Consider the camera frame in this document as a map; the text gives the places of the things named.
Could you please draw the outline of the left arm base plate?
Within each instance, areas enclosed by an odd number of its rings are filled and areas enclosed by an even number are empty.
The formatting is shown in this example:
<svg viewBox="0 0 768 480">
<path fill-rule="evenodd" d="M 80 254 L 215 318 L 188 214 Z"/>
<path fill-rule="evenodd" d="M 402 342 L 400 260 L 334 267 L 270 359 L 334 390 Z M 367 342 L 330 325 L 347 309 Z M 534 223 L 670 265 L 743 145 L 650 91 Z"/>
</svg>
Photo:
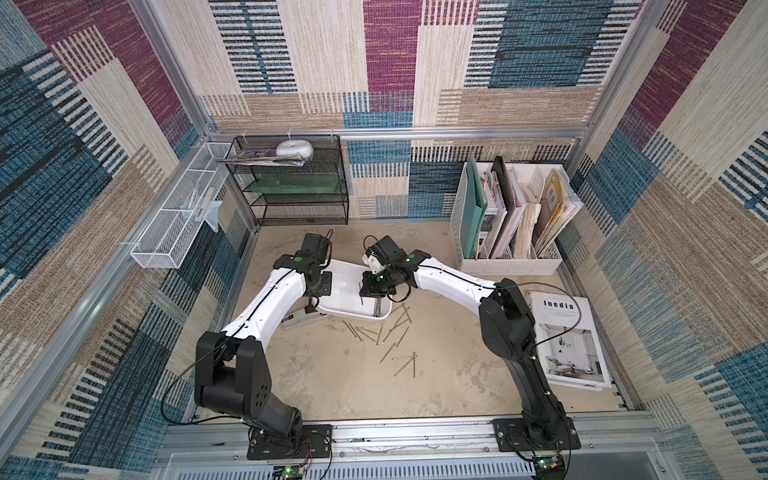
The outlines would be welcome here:
<svg viewBox="0 0 768 480">
<path fill-rule="evenodd" d="M 289 436 L 251 427 L 246 456 L 251 461 L 329 458 L 332 434 L 331 424 L 303 425 L 298 433 Z"/>
</svg>

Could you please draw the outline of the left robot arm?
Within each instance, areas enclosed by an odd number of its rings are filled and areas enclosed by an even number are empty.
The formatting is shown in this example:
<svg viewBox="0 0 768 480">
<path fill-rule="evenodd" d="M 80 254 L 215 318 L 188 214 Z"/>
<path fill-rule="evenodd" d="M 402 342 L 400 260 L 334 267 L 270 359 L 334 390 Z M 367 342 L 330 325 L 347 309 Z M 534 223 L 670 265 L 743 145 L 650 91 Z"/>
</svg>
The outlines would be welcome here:
<svg viewBox="0 0 768 480">
<path fill-rule="evenodd" d="M 331 293 L 325 269 L 332 253 L 331 233 L 309 233 L 294 254 L 274 263 L 264 287 L 246 309 L 220 332 L 197 342 L 194 400 L 197 406 L 241 420 L 251 443 L 292 452 L 303 439 L 301 412 L 272 393 L 266 359 L 269 342 L 288 310 L 301 298 Z"/>
</svg>

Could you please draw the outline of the white Inedia magazine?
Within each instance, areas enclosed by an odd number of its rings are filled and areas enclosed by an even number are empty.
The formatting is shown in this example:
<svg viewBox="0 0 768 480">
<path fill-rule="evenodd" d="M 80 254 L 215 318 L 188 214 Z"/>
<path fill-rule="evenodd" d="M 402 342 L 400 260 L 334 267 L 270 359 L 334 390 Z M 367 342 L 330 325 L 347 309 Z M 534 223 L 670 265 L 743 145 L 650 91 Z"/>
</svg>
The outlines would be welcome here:
<svg viewBox="0 0 768 480">
<path fill-rule="evenodd" d="M 539 362 L 549 383 L 602 391 L 611 386 L 589 301 L 531 291 Z"/>
</svg>

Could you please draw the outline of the white plastic storage box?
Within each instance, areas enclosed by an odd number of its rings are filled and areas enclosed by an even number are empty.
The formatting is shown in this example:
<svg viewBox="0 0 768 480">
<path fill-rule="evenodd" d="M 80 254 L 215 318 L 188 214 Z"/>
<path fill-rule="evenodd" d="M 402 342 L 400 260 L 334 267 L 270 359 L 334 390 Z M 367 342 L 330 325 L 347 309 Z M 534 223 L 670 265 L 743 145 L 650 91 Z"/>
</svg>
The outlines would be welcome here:
<svg viewBox="0 0 768 480">
<path fill-rule="evenodd" d="M 318 311 L 368 321 L 384 320 L 391 314 L 393 303 L 388 298 L 381 298 L 381 315 L 376 318 L 373 314 L 376 298 L 360 295 L 363 273 L 368 272 L 365 266 L 332 260 L 326 270 L 332 273 L 331 295 L 319 299 Z"/>
</svg>

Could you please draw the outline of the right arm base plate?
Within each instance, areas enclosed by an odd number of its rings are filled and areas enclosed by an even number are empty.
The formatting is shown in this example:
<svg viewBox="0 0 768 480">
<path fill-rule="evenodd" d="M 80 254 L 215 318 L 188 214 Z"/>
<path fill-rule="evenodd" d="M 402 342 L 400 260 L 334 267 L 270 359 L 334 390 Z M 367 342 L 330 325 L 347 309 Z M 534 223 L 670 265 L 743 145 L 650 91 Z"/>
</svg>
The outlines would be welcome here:
<svg viewBox="0 0 768 480">
<path fill-rule="evenodd" d="M 500 452 L 540 452 L 579 450 L 582 447 L 573 420 L 559 419 L 546 427 L 534 425 L 523 417 L 497 418 L 492 421 Z"/>
</svg>

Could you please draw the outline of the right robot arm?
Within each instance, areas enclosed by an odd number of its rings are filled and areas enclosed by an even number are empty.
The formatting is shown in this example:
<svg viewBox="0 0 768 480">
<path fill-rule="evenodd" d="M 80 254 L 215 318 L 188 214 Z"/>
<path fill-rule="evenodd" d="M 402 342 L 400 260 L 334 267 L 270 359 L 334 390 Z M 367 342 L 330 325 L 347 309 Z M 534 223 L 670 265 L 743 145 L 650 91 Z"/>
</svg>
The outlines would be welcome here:
<svg viewBox="0 0 768 480">
<path fill-rule="evenodd" d="M 573 421 L 542 369 L 534 316 L 514 281 L 473 277 L 421 250 L 407 253 L 389 236 L 366 248 L 364 263 L 370 270 L 362 277 L 363 297 L 385 297 L 405 284 L 437 293 L 478 317 L 483 343 L 507 365 L 522 404 L 519 418 L 493 422 L 501 451 L 581 447 Z"/>
</svg>

